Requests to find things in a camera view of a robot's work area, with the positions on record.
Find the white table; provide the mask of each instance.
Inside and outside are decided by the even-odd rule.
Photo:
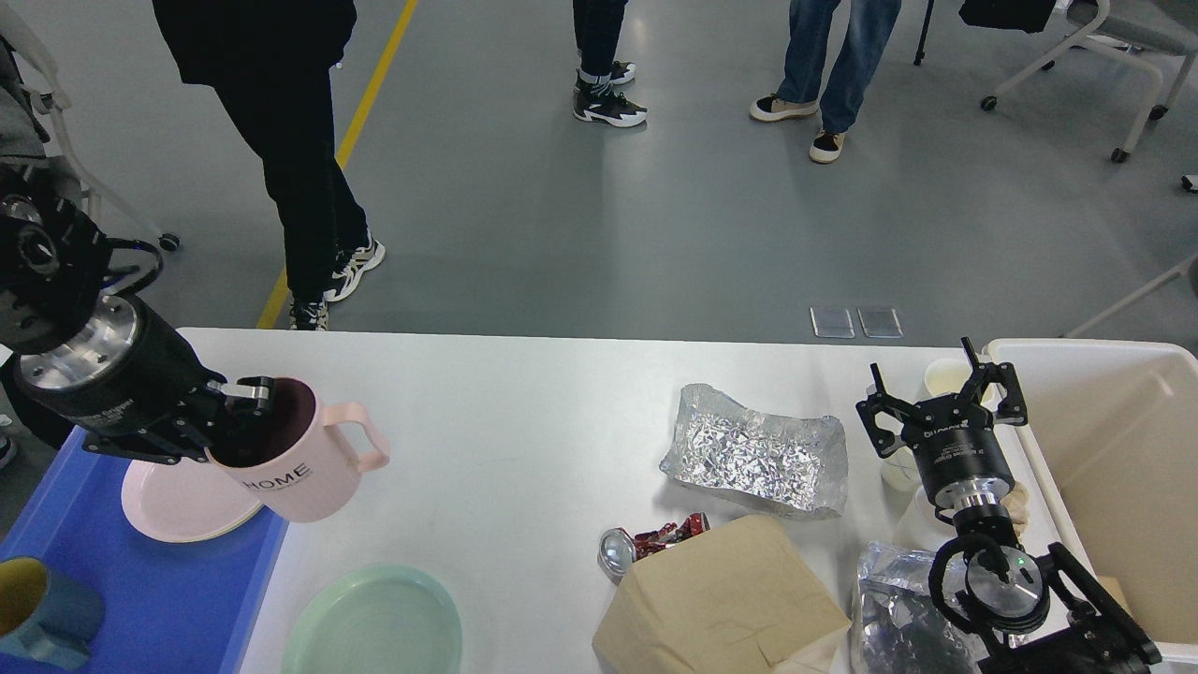
[[[679,390],[691,383],[755,411],[843,423],[843,517],[787,529],[848,613],[859,555],[869,541],[890,539],[906,506],[882,485],[854,409],[869,366],[878,363],[888,390],[912,400],[927,364],[963,358],[896,347],[181,332],[230,379],[294,376],[325,402],[364,403],[394,445],[392,464],[367,474],[341,511],[288,530],[246,674],[278,672],[307,603],[375,564],[415,566],[449,590],[462,621],[462,673],[606,672],[591,648],[616,590],[595,561],[599,534],[649,530],[692,511],[713,526],[749,512],[658,470]],[[1000,427],[998,438],[1016,479],[1033,487],[1023,542],[1043,554],[1055,528],[1015,433]],[[834,672],[848,672],[846,648]]]

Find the white bin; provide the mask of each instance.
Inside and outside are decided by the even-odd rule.
[[[1015,364],[1035,435],[1019,437],[1063,542],[1119,579],[1167,661],[1198,662],[1198,360],[1094,340],[986,351]]]

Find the black bag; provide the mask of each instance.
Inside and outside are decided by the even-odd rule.
[[[1040,32],[1048,24],[1053,5],[1054,0],[966,0],[957,13],[979,28]]]

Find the brown paper bag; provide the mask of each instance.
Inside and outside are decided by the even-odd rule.
[[[633,564],[593,644],[619,674],[815,674],[848,625],[782,526],[751,515]]]
[[[1115,602],[1121,606],[1129,615],[1131,614],[1131,609],[1127,608],[1127,595],[1123,593],[1123,585],[1119,583],[1118,578],[1114,576],[1099,576],[1099,584],[1102,585],[1103,590],[1111,593],[1111,596],[1114,597]]]

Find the blue mug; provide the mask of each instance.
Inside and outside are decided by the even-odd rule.
[[[0,652],[78,669],[104,618],[95,590],[31,557],[0,561]]]

